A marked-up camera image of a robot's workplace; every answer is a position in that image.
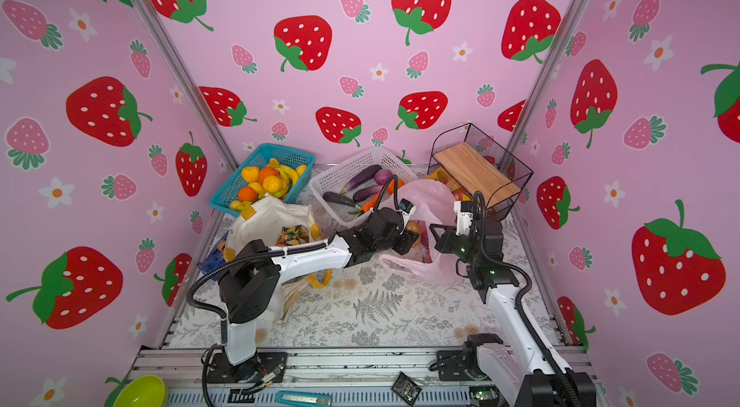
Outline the brown potato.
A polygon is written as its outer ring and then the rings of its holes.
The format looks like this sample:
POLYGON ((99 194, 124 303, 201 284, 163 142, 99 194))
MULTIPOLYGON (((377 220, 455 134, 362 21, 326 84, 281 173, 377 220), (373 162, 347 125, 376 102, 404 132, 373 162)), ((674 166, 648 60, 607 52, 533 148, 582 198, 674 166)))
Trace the brown potato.
POLYGON ((419 224, 418 224, 417 222, 415 222, 415 221, 410 221, 410 222, 409 222, 409 223, 407 224, 407 227, 406 227, 406 229, 407 229, 408 231, 410 231, 410 232, 413 232, 413 233, 416 233, 416 234, 418 234, 418 235, 421 235, 421 228, 420 228, 420 225, 419 225, 419 224))

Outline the orange carrot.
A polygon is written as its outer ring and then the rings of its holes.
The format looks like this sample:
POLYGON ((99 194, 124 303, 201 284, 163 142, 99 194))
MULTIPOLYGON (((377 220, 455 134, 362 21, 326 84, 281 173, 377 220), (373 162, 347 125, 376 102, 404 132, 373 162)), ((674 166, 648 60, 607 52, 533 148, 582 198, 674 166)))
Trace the orange carrot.
POLYGON ((362 205, 362 212, 369 212, 370 210, 372 210, 376 206, 378 199, 379 199, 379 195, 376 195, 370 200, 368 200, 367 202, 365 202, 362 205))

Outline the pink plastic grocery bag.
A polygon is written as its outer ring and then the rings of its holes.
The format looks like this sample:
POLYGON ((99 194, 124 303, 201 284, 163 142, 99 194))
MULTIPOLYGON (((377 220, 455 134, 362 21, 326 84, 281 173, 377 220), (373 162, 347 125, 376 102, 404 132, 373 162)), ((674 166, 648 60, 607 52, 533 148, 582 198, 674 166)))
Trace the pink plastic grocery bag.
POLYGON ((456 257, 437 251, 436 241, 429 230, 431 224, 451 226, 456 223, 456 200, 452 192, 443 183, 421 179, 401 187, 398 197, 414 204, 415 212, 410 220, 420 227, 422 240, 404 256, 393 250, 379 254, 380 265, 389 271, 439 286, 452 287, 461 283, 463 278, 456 273, 456 257))

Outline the black yellow snack bag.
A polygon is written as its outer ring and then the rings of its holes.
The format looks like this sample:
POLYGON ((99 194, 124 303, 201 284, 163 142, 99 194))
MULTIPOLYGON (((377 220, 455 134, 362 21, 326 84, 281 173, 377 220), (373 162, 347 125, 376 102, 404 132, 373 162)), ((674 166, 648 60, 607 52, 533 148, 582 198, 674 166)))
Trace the black yellow snack bag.
POLYGON ((298 246, 311 241, 308 228, 303 225, 283 227, 276 243, 278 247, 298 246))

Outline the white canvas tote bag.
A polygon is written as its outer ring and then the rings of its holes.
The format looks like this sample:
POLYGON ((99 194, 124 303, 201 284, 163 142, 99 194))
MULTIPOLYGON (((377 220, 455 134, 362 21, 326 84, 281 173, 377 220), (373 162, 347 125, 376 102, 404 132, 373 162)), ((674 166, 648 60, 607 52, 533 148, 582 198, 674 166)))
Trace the white canvas tote bag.
MULTIPOLYGON (((277 246, 283 227, 298 225, 308 228, 310 242, 325 239, 310 207, 285 204, 274 197, 266 197, 255 202, 244 209, 229 228, 225 238, 225 260, 233 261, 238 253, 255 239, 260 239, 267 246, 277 246)), ((272 322, 285 320, 290 307, 303 293, 310 289, 323 289, 330 281, 331 272, 327 270, 289 280, 276 288, 276 294, 260 319, 272 322)))

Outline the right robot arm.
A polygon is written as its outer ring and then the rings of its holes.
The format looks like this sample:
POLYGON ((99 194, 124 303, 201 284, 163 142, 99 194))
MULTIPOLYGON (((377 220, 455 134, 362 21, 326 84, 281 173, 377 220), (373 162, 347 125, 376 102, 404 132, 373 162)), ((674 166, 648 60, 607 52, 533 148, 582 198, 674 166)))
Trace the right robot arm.
POLYGON ((460 355, 433 363, 431 370, 463 364, 469 377, 493 382, 501 406, 596 406, 589 374, 574 371, 529 311, 524 296, 533 280, 522 267, 503 261, 501 224, 487 210, 477 191, 471 201, 455 204, 454 226, 433 224, 430 230, 437 250, 464 268, 458 275, 479 293, 505 337, 474 335, 460 355))

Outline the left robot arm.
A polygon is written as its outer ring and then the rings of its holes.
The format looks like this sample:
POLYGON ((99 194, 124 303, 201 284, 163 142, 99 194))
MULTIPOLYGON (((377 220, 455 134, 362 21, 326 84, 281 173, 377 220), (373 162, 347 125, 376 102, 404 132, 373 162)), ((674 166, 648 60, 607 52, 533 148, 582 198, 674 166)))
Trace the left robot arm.
POLYGON ((416 207, 404 199, 393 208, 373 209, 364 222, 330 239, 298 246, 249 242, 237 258, 200 277, 188 289, 187 303, 217 314, 221 349, 233 367, 256 360, 256 320, 283 283, 322 270, 370 261, 385 250, 407 254, 419 238, 407 228, 416 207))

